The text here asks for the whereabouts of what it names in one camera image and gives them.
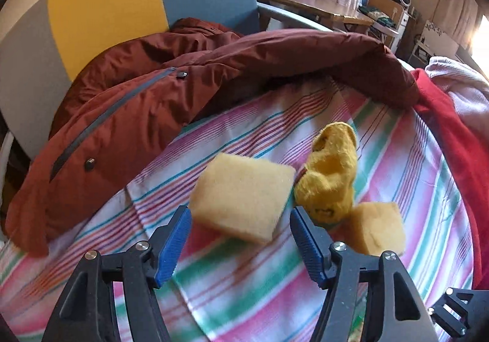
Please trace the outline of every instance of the desk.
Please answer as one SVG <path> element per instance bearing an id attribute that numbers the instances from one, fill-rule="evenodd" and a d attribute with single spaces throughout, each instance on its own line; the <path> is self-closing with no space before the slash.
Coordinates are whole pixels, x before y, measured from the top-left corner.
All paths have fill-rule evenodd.
<path id="1" fill-rule="evenodd" d="M 319 16 L 321 23 L 340 22 L 364 26 L 366 29 L 373 25 L 373 19 L 368 16 L 329 0 L 258 0 L 258 2 L 276 2 L 301 9 Z"/>

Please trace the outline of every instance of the striped bedsheet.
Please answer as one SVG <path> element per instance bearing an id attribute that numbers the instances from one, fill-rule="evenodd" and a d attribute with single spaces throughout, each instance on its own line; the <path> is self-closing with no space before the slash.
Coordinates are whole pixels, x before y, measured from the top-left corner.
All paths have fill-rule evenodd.
<path id="1" fill-rule="evenodd" d="M 349 123 L 358 135 L 355 200 L 399 205 L 407 233 L 402 261 L 422 299 L 430 304 L 448 286 L 470 288 L 469 220 L 431 132 L 414 111 L 392 110 L 325 79 L 283 86 L 190 125 L 91 220 L 51 243 L 47 258 L 7 244 L 0 252 L 0 313 L 21 341 L 40 341 L 84 252 L 119 252 L 147 239 L 188 203 L 219 152 L 299 170 L 313 137 L 333 121 Z M 309 279 L 296 249 L 292 206 L 290 200 L 264 247 L 193 225 L 172 279 L 156 292 L 174 342 L 309 340 L 325 292 Z M 129 341 L 120 283 L 115 295 L 121 338 Z"/>

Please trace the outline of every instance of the silver screw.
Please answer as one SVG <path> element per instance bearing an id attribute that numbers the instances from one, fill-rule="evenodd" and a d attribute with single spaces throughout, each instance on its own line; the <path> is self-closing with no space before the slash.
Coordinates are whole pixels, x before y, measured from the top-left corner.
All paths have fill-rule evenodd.
<path id="1" fill-rule="evenodd" d="M 343 243 L 342 241 L 335 241 L 333 243 L 333 248 L 336 250 L 336 251 L 345 251 L 346 250 L 346 244 Z"/>
<path id="2" fill-rule="evenodd" d="M 136 243 L 136 249 L 138 251 L 146 251 L 150 247 L 150 243 L 147 241 L 139 241 Z"/>
<path id="3" fill-rule="evenodd" d="M 96 257 L 97 257 L 97 251 L 95 251 L 94 249 L 87 251 L 85 254 L 85 259 L 88 259 L 89 261 L 95 259 Z"/>
<path id="4" fill-rule="evenodd" d="M 388 261 L 395 261 L 397 259 L 397 255 L 394 254 L 392 251 L 386 251 L 384 253 L 384 258 Z"/>

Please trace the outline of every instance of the sponge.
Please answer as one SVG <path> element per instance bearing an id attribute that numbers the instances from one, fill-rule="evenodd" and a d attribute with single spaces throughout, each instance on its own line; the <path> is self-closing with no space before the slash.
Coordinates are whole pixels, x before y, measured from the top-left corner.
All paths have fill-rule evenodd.
<path id="1" fill-rule="evenodd" d="M 361 203 L 331 235 L 361 254 L 380 256 L 389 250 L 401 255 L 406 249 L 403 219 L 396 203 Z"/>
<path id="2" fill-rule="evenodd" d="M 231 236 L 266 244 L 290 196 L 295 169 L 219 153 L 190 195 L 192 218 Z"/>

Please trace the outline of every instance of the jacket zipper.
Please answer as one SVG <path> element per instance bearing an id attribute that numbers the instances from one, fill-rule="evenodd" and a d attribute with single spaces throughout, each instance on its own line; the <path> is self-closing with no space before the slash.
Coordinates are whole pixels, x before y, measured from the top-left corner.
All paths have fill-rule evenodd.
<path id="1" fill-rule="evenodd" d="M 161 80 L 163 77 L 168 76 L 171 72 L 174 72 L 176 68 L 169 68 L 163 70 L 160 74 L 156 75 L 152 79 L 146 81 L 145 83 L 137 86 L 132 91 L 127 92 L 122 98 L 118 99 L 115 103 L 109 106 L 104 113 L 99 115 L 90 125 L 85 127 L 85 129 L 63 150 L 62 154 L 56 159 L 51 170 L 50 182 L 58 174 L 60 169 L 63 167 L 64 163 L 68 161 L 73 152 L 82 144 L 82 142 L 90 136 L 90 134 L 99 127 L 104 121 L 106 121 L 114 112 L 123 106 L 127 101 L 134 98 L 141 91 L 149 88 L 155 82 Z"/>

